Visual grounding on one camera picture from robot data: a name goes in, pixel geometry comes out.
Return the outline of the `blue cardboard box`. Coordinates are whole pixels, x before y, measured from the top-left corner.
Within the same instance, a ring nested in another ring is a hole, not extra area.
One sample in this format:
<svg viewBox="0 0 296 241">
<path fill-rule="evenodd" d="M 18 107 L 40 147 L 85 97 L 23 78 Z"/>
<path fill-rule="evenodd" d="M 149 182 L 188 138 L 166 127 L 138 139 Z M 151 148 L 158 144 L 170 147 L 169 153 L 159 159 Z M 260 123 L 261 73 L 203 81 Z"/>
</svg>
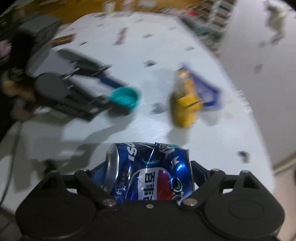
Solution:
<svg viewBox="0 0 296 241">
<path fill-rule="evenodd" d="M 192 78 L 196 94 L 203 100 L 205 109 L 221 109 L 221 89 L 193 71 L 188 65 L 182 64 L 181 70 L 189 72 Z"/>
</svg>

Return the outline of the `crushed blue Pepsi can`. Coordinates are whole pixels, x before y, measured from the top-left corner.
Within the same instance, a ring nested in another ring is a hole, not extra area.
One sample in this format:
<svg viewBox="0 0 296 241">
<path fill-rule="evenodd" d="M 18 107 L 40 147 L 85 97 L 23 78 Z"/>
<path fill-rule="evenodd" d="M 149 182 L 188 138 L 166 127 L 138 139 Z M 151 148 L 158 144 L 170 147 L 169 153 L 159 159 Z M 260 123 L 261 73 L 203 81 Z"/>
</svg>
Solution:
<svg viewBox="0 0 296 241">
<path fill-rule="evenodd" d="M 164 143 L 116 143 L 91 180 L 118 202 L 181 201 L 194 191 L 189 151 Z"/>
</svg>

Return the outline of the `teal plastic lid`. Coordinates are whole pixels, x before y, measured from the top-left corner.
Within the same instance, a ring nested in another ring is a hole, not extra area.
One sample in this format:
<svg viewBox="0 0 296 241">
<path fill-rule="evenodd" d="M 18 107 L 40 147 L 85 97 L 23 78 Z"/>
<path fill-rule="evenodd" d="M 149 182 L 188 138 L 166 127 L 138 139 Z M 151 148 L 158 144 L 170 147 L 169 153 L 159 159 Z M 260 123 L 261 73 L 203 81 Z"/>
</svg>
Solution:
<svg viewBox="0 0 296 241">
<path fill-rule="evenodd" d="M 127 86 L 122 86 L 112 91 L 109 100 L 120 104 L 129 110 L 134 110 L 138 106 L 140 97 L 141 95 L 138 90 Z"/>
</svg>

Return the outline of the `yellow snack box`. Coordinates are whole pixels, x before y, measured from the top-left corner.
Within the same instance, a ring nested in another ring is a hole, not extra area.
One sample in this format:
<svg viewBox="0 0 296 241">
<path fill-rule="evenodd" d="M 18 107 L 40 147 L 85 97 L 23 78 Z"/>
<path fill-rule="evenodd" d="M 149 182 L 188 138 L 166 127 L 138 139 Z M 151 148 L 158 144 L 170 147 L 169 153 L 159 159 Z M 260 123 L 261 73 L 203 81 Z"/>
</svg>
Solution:
<svg viewBox="0 0 296 241">
<path fill-rule="evenodd" d="M 196 93 L 189 70 L 177 70 L 171 104 L 174 124 L 181 128 L 188 128 L 196 121 L 197 112 L 202 106 L 203 100 Z"/>
</svg>

